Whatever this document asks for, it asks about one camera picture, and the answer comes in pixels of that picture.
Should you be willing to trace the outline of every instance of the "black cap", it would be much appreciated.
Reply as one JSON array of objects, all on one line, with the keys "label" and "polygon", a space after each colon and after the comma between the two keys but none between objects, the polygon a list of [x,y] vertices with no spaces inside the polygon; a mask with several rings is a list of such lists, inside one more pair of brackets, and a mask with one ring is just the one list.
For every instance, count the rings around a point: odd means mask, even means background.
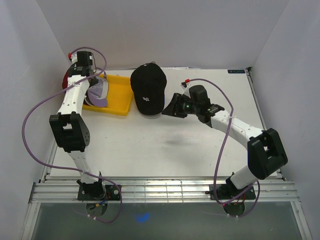
[{"label": "black cap", "polygon": [[135,104],[144,115],[156,115],[165,107],[167,78],[155,63],[146,63],[131,74],[131,88]]}]

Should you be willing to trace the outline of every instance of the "baseball cap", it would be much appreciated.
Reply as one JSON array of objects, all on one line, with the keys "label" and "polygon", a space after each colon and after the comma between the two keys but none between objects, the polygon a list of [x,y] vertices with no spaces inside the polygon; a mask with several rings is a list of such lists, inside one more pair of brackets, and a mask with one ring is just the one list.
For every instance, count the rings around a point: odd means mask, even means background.
[{"label": "baseball cap", "polygon": [[157,115],[162,112],[165,107],[167,78],[157,64],[151,62],[139,66],[133,71],[130,82],[140,113]]},{"label": "baseball cap", "polygon": [[[108,94],[108,82],[107,79],[96,77],[96,83],[88,88],[86,91],[85,103],[90,106],[106,107],[107,94]],[[68,86],[68,71],[64,75],[62,88],[65,89]]]}]

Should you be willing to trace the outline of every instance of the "white table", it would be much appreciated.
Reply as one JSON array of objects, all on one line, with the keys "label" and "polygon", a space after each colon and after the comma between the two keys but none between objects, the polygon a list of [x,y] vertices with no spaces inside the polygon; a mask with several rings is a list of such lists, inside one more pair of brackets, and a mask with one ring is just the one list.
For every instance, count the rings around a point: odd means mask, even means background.
[{"label": "white table", "polygon": [[[133,70],[107,71],[109,75],[130,77]],[[234,116],[258,128],[262,123],[246,74],[227,70],[165,69],[165,106],[174,93],[182,93],[185,79],[204,78],[220,86],[234,106]],[[212,85],[197,81],[207,90],[211,103],[230,111],[222,94]],[[126,117],[83,110],[82,118],[90,130],[89,156],[108,177],[208,177],[213,176],[224,133],[209,128],[195,115],[185,119],[165,115],[146,117],[132,101]],[[73,160],[58,148],[54,165],[75,167]],[[247,164],[247,151],[229,138],[218,175],[230,176]],[[78,177],[79,173],[52,169],[50,177]]]}]

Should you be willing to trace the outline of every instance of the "yellow bin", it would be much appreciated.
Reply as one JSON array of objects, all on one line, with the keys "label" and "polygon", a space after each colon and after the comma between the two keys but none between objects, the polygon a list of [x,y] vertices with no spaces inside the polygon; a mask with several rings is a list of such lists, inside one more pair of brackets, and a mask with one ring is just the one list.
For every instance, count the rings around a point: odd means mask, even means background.
[{"label": "yellow bin", "polygon": [[108,106],[98,107],[84,104],[83,109],[127,116],[134,97],[130,85],[130,77],[107,75],[106,80],[108,81],[108,94],[106,96]]}]

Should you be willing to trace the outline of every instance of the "blue spot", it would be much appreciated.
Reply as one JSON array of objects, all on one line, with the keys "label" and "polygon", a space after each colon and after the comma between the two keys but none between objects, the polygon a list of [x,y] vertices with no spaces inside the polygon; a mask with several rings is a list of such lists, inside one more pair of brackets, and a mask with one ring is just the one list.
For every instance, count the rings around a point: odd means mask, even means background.
[{"label": "blue spot", "polygon": [[138,223],[145,223],[146,221],[148,221],[149,219],[149,213],[145,213],[145,214],[139,214],[138,216],[135,216],[135,220]]}]

